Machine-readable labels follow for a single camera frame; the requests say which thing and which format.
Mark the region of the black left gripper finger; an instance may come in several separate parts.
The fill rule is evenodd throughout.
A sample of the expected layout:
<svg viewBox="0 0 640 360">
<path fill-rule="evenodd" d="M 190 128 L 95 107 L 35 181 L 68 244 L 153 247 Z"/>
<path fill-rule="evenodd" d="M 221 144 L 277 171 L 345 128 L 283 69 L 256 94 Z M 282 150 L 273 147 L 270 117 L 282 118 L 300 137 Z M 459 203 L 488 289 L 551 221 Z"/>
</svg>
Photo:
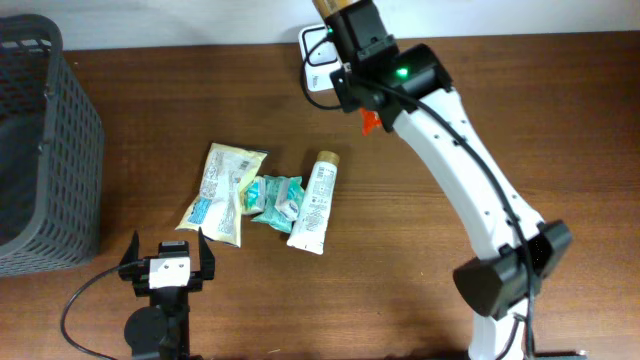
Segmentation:
<svg viewBox="0 0 640 360">
<path fill-rule="evenodd" d="M 130 244 L 125 251 L 120 264 L 126 265 L 130 263 L 134 263 L 139 260 L 139 234 L 135 231 L 132 235 Z"/>
<path fill-rule="evenodd" d="M 200 275 L 203 280 L 215 278 L 216 259 L 207 244 L 202 228 L 198 229 Z"/>
</svg>

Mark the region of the orange spaghetti packet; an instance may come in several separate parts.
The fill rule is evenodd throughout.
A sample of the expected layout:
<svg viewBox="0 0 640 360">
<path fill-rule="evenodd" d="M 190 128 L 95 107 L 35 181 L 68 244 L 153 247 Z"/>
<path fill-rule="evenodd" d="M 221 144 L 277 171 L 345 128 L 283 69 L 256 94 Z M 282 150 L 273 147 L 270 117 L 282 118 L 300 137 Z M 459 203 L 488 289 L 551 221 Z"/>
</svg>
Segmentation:
<svg viewBox="0 0 640 360">
<path fill-rule="evenodd" d="M 358 0 L 312 0 L 316 10 L 323 20 L 326 20 L 330 15 L 337 13 L 357 1 Z M 363 119 L 362 134 L 364 136 L 367 136 L 374 129 L 382 126 L 382 122 L 377 112 L 365 110 L 363 107 L 361 107 L 359 111 Z"/>
</svg>

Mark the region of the cream snack bag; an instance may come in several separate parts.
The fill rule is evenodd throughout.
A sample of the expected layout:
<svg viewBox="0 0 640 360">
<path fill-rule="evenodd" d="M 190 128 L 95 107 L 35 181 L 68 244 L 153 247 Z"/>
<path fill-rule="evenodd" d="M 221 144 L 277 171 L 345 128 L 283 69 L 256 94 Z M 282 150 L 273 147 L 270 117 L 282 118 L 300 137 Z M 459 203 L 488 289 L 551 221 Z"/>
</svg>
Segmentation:
<svg viewBox="0 0 640 360">
<path fill-rule="evenodd" d="M 267 152 L 212 143 L 198 193 L 176 231 L 199 231 L 211 240 L 241 246 L 241 193 L 258 173 Z"/>
</svg>

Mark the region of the small teal white packet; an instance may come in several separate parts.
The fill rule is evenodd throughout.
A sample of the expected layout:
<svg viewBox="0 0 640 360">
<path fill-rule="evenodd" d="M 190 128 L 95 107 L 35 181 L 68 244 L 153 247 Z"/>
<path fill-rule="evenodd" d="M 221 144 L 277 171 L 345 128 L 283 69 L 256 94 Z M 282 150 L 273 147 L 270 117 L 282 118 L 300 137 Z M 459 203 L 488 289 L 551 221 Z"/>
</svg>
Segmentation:
<svg viewBox="0 0 640 360">
<path fill-rule="evenodd" d="M 255 215 L 262 213 L 266 207 L 266 180 L 256 176 L 240 195 L 242 214 Z"/>
</svg>

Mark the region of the small white teal box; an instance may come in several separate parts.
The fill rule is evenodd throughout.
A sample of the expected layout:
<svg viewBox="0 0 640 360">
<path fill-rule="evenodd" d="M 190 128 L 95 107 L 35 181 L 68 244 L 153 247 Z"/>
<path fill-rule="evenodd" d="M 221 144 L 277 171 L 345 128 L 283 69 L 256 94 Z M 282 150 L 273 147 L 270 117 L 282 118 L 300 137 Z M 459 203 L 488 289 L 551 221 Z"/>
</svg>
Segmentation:
<svg viewBox="0 0 640 360">
<path fill-rule="evenodd" d="M 287 220 L 296 221 L 304 198 L 301 177 L 284 178 L 278 186 L 275 209 Z"/>
</svg>

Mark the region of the teal tissue packet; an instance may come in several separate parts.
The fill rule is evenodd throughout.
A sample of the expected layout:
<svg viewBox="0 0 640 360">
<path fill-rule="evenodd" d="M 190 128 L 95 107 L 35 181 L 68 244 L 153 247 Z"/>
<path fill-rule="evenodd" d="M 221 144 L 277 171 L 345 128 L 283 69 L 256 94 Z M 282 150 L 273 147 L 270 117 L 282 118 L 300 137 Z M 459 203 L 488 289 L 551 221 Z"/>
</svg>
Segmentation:
<svg viewBox="0 0 640 360">
<path fill-rule="evenodd" d="M 252 222 L 263 223 L 272 228 L 290 233 L 298 219 L 303 198 L 302 177 L 268 176 L 266 184 L 265 210 L 254 217 Z"/>
</svg>

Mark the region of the white tube with brown cap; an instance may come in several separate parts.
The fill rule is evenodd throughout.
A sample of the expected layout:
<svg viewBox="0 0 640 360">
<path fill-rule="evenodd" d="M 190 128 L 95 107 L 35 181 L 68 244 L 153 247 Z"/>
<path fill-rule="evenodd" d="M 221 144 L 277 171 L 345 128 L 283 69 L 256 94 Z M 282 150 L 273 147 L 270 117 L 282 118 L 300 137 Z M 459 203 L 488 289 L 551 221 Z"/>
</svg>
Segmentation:
<svg viewBox="0 0 640 360">
<path fill-rule="evenodd" d="M 340 157 L 320 151 L 304 193 L 300 214 L 287 245 L 316 255 L 324 253 L 324 242 L 331 213 Z"/>
</svg>

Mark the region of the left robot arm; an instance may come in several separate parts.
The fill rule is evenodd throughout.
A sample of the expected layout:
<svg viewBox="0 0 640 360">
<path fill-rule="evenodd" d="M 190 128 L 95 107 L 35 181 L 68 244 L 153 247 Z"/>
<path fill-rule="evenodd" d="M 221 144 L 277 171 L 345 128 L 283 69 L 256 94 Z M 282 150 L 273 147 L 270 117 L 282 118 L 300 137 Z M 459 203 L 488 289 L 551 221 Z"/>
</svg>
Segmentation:
<svg viewBox="0 0 640 360">
<path fill-rule="evenodd" d="M 199 269 L 191 269 L 189 243 L 162 242 L 158 254 L 139 256 L 139 235 L 134 234 L 118 271 L 137 297 L 149 305 L 128 318 L 124 338 L 134 359 L 188 360 L 190 349 L 189 295 L 200 292 L 215 277 L 216 260 L 207 238 L 198 233 Z"/>
</svg>

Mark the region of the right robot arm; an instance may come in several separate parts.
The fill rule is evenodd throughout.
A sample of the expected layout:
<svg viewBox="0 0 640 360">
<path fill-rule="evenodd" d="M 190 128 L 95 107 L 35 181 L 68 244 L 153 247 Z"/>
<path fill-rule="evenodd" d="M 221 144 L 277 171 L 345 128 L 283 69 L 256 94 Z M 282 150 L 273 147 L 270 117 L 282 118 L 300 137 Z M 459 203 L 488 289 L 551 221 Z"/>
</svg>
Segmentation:
<svg viewBox="0 0 640 360">
<path fill-rule="evenodd" d="M 425 44 L 401 50 L 367 0 L 314 2 L 341 62 L 330 75 L 341 109 L 376 113 L 422 160 L 475 253 L 453 279 L 473 311 L 469 359 L 539 359 L 535 300 L 572 242 L 520 196 L 483 145 L 453 80 Z"/>
</svg>

